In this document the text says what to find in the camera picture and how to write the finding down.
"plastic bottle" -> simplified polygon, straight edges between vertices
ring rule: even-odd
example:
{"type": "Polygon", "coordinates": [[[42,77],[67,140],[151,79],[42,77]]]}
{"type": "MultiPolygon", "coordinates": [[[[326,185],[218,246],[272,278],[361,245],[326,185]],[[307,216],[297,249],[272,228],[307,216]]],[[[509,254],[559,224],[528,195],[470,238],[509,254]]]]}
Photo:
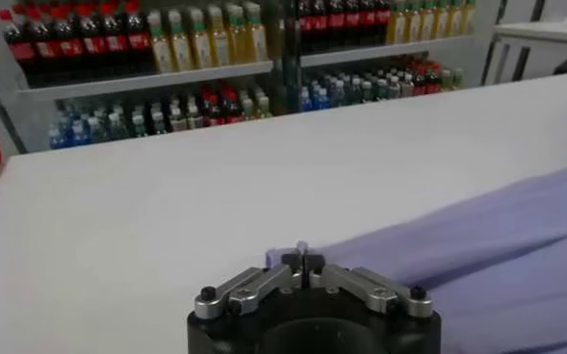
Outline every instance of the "plastic bottle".
{"type": "Polygon", "coordinates": [[[125,10],[127,12],[127,37],[131,47],[133,66],[137,72],[153,73],[157,68],[144,16],[138,10],[138,4],[133,1],[125,3],[125,10]]]}
{"type": "Polygon", "coordinates": [[[446,37],[460,36],[463,25],[462,0],[452,0],[452,6],[448,12],[448,26],[446,27],[446,37]]]}
{"type": "Polygon", "coordinates": [[[362,103],[373,102],[373,87],[370,81],[364,81],[362,83],[362,103]]]}
{"type": "Polygon", "coordinates": [[[403,1],[395,0],[394,11],[390,17],[390,25],[388,25],[388,45],[403,44],[405,41],[407,20],[404,7],[403,1]]]}
{"type": "Polygon", "coordinates": [[[120,120],[120,115],[116,112],[110,114],[110,138],[112,140],[123,140],[129,138],[129,131],[124,122],[120,120]]]}
{"type": "Polygon", "coordinates": [[[450,14],[450,7],[448,0],[437,0],[437,8],[435,9],[435,21],[433,23],[433,39],[440,39],[447,37],[448,32],[448,18],[450,14]]]}
{"type": "Polygon", "coordinates": [[[153,10],[148,14],[148,25],[150,26],[150,36],[152,40],[152,50],[155,54],[157,67],[160,72],[175,71],[174,61],[171,56],[169,41],[164,35],[161,25],[161,13],[153,10]]]}
{"type": "Polygon", "coordinates": [[[461,35],[472,35],[476,32],[476,0],[467,0],[462,23],[461,35]]]}
{"type": "Polygon", "coordinates": [[[10,47],[13,57],[22,68],[24,76],[31,86],[41,84],[39,77],[38,59],[35,48],[22,25],[13,21],[12,13],[7,9],[0,10],[0,19],[6,22],[3,38],[10,47]]]}
{"type": "Polygon", "coordinates": [[[405,74],[405,80],[400,83],[400,97],[411,97],[414,95],[413,75],[405,74]]]}
{"type": "Polygon", "coordinates": [[[435,23],[435,3],[433,0],[425,0],[422,10],[422,32],[420,40],[431,40],[435,23]]]}
{"type": "Polygon", "coordinates": [[[193,23],[192,46],[194,53],[194,66],[196,68],[211,67],[213,58],[211,56],[210,42],[204,27],[204,14],[198,8],[191,8],[189,11],[193,23]]]}
{"type": "Polygon", "coordinates": [[[221,8],[211,5],[208,7],[208,14],[211,22],[211,32],[209,34],[211,55],[215,65],[225,66],[232,64],[229,51],[229,40],[227,32],[223,28],[223,14],[221,8]]]}

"purple fabric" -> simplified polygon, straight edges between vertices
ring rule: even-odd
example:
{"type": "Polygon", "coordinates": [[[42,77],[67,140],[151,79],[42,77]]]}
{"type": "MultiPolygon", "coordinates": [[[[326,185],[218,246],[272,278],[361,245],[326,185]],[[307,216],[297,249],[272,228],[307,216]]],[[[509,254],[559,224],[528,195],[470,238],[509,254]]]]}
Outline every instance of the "purple fabric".
{"type": "Polygon", "coordinates": [[[567,170],[317,251],[430,289],[446,354],[567,353],[567,170]]]}

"white table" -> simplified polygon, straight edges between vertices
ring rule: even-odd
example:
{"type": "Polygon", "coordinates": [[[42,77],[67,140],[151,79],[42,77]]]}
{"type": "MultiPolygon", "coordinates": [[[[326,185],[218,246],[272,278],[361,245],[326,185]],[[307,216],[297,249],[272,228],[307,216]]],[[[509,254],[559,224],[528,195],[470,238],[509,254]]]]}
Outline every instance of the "white table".
{"type": "Polygon", "coordinates": [[[198,290],[269,247],[563,167],[567,75],[18,156],[0,178],[0,354],[185,353],[198,290]]]}
{"type": "Polygon", "coordinates": [[[503,44],[497,63],[495,84],[502,81],[503,69],[511,46],[567,50],[567,21],[528,22],[495,26],[495,36],[503,44]]]}

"store shelf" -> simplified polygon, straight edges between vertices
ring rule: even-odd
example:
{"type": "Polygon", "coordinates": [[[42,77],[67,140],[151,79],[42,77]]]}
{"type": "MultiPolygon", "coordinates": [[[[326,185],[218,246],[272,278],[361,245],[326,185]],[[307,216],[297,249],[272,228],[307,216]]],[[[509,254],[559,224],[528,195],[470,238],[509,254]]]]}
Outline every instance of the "store shelf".
{"type": "Polygon", "coordinates": [[[383,45],[379,47],[360,48],[302,56],[300,63],[302,67],[328,65],[332,63],[347,63],[376,59],[401,54],[418,53],[433,49],[456,48],[471,43],[471,36],[445,38],[437,40],[421,41],[402,45],[383,45]]]}
{"type": "Polygon", "coordinates": [[[271,72],[272,62],[245,63],[200,70],[138,76],[132,78],[94,81],[84,84],[19,90],[18,94],[31,101],[51,101],[73,97],[92,96],[135,89],[151,89],[170,85],[195,83],[271,72]]]}

